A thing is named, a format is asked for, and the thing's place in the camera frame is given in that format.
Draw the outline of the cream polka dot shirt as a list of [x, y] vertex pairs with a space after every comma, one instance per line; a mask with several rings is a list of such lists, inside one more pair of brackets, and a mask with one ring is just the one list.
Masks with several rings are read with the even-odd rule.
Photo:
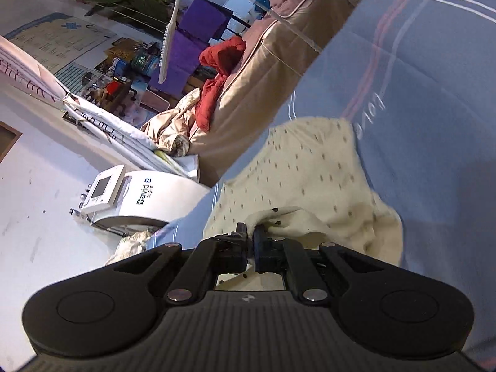
[[203, 237], [239, 223], [249, 234], [261, 225], [309, 250], [331, 242], [393, 265], [403, 252], [400, 217], [369, 187], [342, 119], [304, 117], [270, 129], [258, 154], [222, 183]]

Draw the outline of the beige crumpled blanket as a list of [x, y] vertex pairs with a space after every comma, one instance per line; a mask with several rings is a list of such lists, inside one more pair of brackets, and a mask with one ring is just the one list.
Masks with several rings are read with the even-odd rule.
[[185, 95], [173, 108], [157, 114], [146, 122], [141, 131], [168, 155], [183, 157], [191, 145], [190, 132], [196, 121], [195, 108], [201, 97], [196, 88]]

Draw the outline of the floral patterned pillow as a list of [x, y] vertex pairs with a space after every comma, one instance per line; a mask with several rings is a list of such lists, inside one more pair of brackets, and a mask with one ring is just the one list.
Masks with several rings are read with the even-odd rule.
[[147, 244], [152, 234], [149, 231], [136, 232], [122, 238], [114, 253], [106, 261], [106, 265], [117, 263], [147, 250]]

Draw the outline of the blue striped bed sheet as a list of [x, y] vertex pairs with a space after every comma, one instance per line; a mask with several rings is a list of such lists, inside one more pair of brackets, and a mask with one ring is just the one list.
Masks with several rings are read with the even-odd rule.
[[148, 371], [480, 371], [495, 360], [495, 0], [363, 0], [274, 122], [342, 115], [399, 214], [399, 266], [336, 244], [328, 296], [211, 291]]

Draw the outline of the purple hanging cloth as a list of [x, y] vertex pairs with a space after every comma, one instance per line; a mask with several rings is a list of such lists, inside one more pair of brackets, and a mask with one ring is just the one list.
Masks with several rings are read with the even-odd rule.
[[219, 39], [234, 12], [209, 0], [193, 0], [177, 26], [168, 60], [166, 79], [159, 83], [160, 69], [150, 77], [149, 87], [173, 97], [180, 97], [188, 78], [199, 66], [198, 57]]

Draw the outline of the white medical device machine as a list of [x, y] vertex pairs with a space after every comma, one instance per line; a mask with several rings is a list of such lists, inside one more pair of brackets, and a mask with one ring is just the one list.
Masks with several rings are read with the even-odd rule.
[[156, 170], [126, 171], [119, 165], [100, 172], [70, 214], [120, 237], [153, 233], [188, 215], [208, 192], [207, 186], [186, 177]]

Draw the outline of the white metal pole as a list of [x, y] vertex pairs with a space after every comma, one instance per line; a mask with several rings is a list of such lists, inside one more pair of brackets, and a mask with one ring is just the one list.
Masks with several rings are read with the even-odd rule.
[[160, 60], [160, 70], [159, 70], [159, 77], [158, 77], [158, 82], [160, 84], [163, 84], [166, 80], [167, 69], [168, 69], [168, 64], [169, 64], [169, 57], [170, 57], [171, 47], [172, 47], [172, 42], [173, 42], [173, 36], [174, 36], [174, 32], [177, 28], [177, 15], [179, 13], [180, 1], [181, 0], [175, 0], [174, 6], [173, 6], [173, 11], [171, 14], [171, 20], [170, 20], [169, 24], [166, 26], [166, 30], [165, 30], [164, 36], [163, 36], [162, 55], [161, 55], [161, 60]]

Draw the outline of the red garment on bed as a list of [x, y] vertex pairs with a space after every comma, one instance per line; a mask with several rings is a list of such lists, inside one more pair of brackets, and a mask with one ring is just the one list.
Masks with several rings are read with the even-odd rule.
[[202, 66], [216, 71], [213, 79], [203, 84], [200, 99], [195, 108], [196, 124], [205, 133], [209, 132], [217, 100], [224, 83], [239, 64], [246, 49], [246, 42], [240, 36], [233, 36], [217, 45], [211, 45], [199, 56]]

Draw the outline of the brown covered massage bed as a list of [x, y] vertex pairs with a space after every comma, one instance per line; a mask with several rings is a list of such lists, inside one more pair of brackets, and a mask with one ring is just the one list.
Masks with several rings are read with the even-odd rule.
[[224, 83], [209, 132], [195, 129], [192, 135], [201, 183], [213, 186], [259, 138], [316, 58], [281, 58], [261, 46], [244, 52]]

